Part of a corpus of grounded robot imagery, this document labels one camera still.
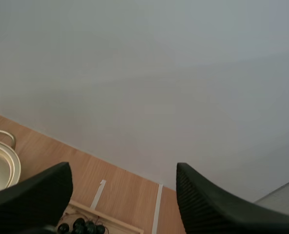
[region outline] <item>pot handle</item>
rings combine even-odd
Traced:
[[[16,144],[17,144],[16,137],[14,135],[12,135],[11,133],[6,132],[4,130],[0,130],[0,133],[5,134],[5,135],[7,135],[8,137],[11,138],[11,148],[15,150],[16,149]]]

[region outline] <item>wooden frame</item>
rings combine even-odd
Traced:
[[[110,234],[143,234],[143,230],[136,228],[130,224],[119,221],[99,211],[93,210],[89,207],[79,204],[75,201],[70,201],[69,205],[64,211],[60,223],[66,222],[72,224],[78,217],[91,219],[94,222],[102,223],[108,228]]]

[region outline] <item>gold pot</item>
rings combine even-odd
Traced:
[[[11,147],[0,141],[0,190],[15,185],[21,175],[21,163],[16,148],[16,138],[9,132],[0,130],[11,138]]]

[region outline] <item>wooden floor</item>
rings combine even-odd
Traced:
[[[21,180],[62,161],[72,168],[72,199],[90,206],[100,182],[106,180],[96,210],[152,232],[158,184],[127,172],[94,156],[81,152],[50,137],[0,116],[0,129],[17,137],[16,152],[22,166]],[[10,143],[7,137],[0,140]],[[163,188],[158,234],[184,234],[175,191]]]

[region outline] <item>white tape strip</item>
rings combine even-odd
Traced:
[[[152,234],[156,234],[157,233],[157,225],[158,225],[158,217],[159,217],[159,206],[160,206],[160,200],[162,198],[162,191],[163,191],[163,185],[159,184],[158,192],[157,192],[157,198],[156,198],[155,212],[154,212],[154,221],[153,221],[153,227],[152,227]]]
[[[104,186],[105,186],[105,183],[106,183],[106,180],[102,180],[101,183],[100,183],[100,186],[99,188],[97,189],[97,192],[96,192],[96,195],[95,195],[95,198],[93,200],[93,202],[91,203],[91,206],[90,208],[95,210],[96,209],[96,205],[101,197],[101,194],[102,194],[102,191],[104,189]]]

